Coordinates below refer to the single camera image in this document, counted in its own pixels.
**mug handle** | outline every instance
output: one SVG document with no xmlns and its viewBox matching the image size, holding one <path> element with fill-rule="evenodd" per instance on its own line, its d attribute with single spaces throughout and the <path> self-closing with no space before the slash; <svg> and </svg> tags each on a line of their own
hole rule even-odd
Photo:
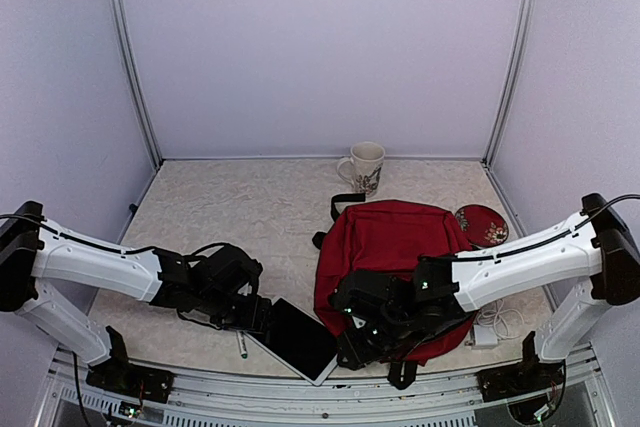
<svg viewBox="0 0 640 427">
<path fill-rule="evenodd" d="M 340 169 L 342 168 L 342 166 L 343 166 L 344 164 L 347 164 L 347 163 L 351 164 L 351 166 L 353 167 L 353 159 L 352 159 L 351 157 L 343 157 L 343 158 L 341 158 L 341 159 L 338 161 L 338 165 L 336 165 L 336 172 L 338 172 L 338 176 L 339 176 L 342 180 L 344 180 L 347 184 L 351 184 L 351 186 L 353 187 L 353 186 L 354 186 L 354 183 L 353 183 L 353 175 L 351 175 L 351 176 L 347 177 L 347 176 L 345 176 L 345 175 L 340 171 Z"/>
</svg>

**tablet screen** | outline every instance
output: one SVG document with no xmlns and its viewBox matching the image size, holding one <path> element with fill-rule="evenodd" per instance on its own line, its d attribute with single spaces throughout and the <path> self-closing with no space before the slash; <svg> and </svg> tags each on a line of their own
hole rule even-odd
<svg viewBox="0 0 640 427">
<path fill-rule="evenodd" d="M 273 324 L 251 336 L 291 367 L 316 380 L 335 358 L 336 339 L 327 328 L 284 299 L 273 304 Z"/>
</svg>

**red floral plate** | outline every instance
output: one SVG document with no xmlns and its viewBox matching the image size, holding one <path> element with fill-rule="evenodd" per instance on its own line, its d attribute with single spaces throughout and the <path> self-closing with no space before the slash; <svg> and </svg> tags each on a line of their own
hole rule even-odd
<svg viewBox="0 0 640 427">
<path fill-rule="evenodd" d="M 465 205 L 456 212 L 456 219 L 474 247 L 495 247 L 509 237 L 507 222 L 495 210 L 484 205 Z"/>
</svg>

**mug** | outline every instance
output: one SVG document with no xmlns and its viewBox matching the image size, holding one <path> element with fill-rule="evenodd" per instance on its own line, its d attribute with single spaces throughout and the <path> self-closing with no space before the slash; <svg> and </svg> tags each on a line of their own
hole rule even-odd
<svg viewBox="0 0 640 427">
<path fill-rule="evenodd" d="M 338 161 L 336 170 L 342 180 L 351 184 L 354 192 L 372 195 L 380 184 L 384 154 L 384 147 L 380 144 L 360 142 L 351 147 L 351 157 L 344 157 Z M 351 175 L 342 172 L 345 164 L 351 164 Z"/>
</svg>

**white wall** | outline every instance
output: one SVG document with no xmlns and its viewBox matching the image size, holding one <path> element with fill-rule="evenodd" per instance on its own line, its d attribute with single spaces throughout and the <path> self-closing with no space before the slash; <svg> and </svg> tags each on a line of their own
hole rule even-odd
<svg viewBox="0 0 640 427">
<path fill-rule="evenodd" d="M 0 212 L 116 240 L 152 171 L 108 0 L 0 0 Z M 87 305 L 91 289 L 65 292 Z M 55 344 L 0 313 L 0 424 L 26 426 Z"/>
<path fill-rule="evenodd" d="M 590 192 L 640 192 L 639 131 L 640 0 L 536 0 L 495 166 L 526 229 L 579 210 Z M 640 203 L 616 209 L 640 241 Z M 636 425 L 640 302 L 612 309 L 590 337 L 621 425 Z"/>
<path fill-rule="evenodd" d="M 476 157 L 520 0 L 125 0 L 167 158 Z"/>
</svg>

